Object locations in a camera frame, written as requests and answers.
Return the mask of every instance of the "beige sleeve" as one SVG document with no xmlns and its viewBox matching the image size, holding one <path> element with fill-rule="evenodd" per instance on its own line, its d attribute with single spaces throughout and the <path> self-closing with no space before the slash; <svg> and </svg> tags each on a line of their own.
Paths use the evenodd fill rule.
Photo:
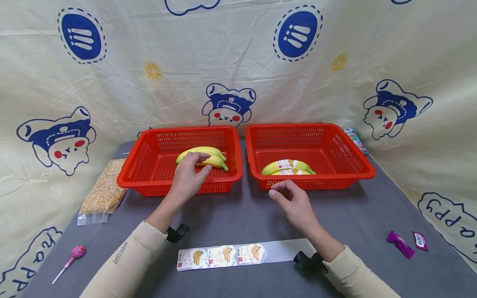
<svg viewBox="0 0 477 298">
<path fill-rule="evenodd" d="M 399 298 L 385 282 L 374 274 L 351 249 L 344 246 L 332 262 L 323 261 L 326 277 L 347 298 Z"/>
<path fill-rule="evenodd" d="M 80 298 L 132 297 L 166 239 L 167 235 L 155 227 L 140 223 L 98 270 Z"/>
</svg>

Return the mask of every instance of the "label strip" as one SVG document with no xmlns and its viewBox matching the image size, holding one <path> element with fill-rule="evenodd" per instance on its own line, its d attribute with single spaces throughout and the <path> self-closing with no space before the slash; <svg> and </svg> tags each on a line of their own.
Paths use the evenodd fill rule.
<svg viewBox="0 0 477 298">
<path fill-rule="evenodd" d="M 316 252 L 306 238 L 181 249 L 177 257 L 177 270 L 289 262 L 299 251 L 307 256 Z"/>
</svg>

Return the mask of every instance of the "lollipop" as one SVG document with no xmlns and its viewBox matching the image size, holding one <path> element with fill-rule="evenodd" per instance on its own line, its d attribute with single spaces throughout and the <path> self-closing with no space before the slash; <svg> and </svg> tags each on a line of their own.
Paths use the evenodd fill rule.
<svg viewBox="0 0 477 298">
<path fill-rule="evenodd" d="M 63 274 L 63 272 L 71 265 L 71 263 L 75 259 L 81 258 L 82 256 L 84 256 L 85 253 L 86 253 L 86 248 L 84 246 L 78 245 L 78 246 L 74 247 L 73 250 L 71 251 L 71 258 L 68 260 L 68 262 L 66 262 L 66 264 L 64 264 L 63 269 L 56 276 L 56 278 L 54 279 L 52 284 L 55 283 L 55 281 L 61 276 L 61 274 Z"/>
</svg>

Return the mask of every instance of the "red plastic basket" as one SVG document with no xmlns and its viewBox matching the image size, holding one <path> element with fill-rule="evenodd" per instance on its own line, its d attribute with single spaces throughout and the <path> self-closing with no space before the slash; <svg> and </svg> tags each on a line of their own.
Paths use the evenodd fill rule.
<svg viewBox="0 0 477 298">
<path fill-rule="evenodd" d="M 260 188 L 293 180 L 302 189 L 343 189 L 376 170 L 343 130 L 331 123 L 250 125 L 246 129 L 247 158 Z M 281 159 L 307 163 L 316 175 L 262 175 Z"/>
<path fill-rule="evenodd" d="M 133 145 L 117 183 L 144 196 L 167 195 L 176 158 L 190 148 L 210 146 L 227 158 L 228 172 L 212 168 L 198 193 L 225 193 L 242 177 L 242 154 L 237 130 L 230 126 L 149 129 Z"/>
</svg>

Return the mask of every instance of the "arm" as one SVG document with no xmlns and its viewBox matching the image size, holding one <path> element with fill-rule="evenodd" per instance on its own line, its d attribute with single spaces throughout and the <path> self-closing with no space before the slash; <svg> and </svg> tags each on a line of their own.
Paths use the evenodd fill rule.
<svg viewBox="0 0 477 298">
<path fill-rule="evenodd" d="M 337 290 L 350 298 L 399 298 L 349 247 L 343 246 L 320 225 L 304 190 L 286 180 L 272 186 L 269 196 L 323 258 L 328 269 L 326 277 Z"/>
<path fill-rule="evenodd" d="M 103 264 L 80 298 L 132 297 L 147 268 L 166 242 L 167 228 L 178 210 L 197 193 L 210 172 L 211 166 L 208 165 L 196 174 L 195 163 L 209 157 L 203 153 L 188 153 L 182 159 L 167 196 Z"/>
</svg>

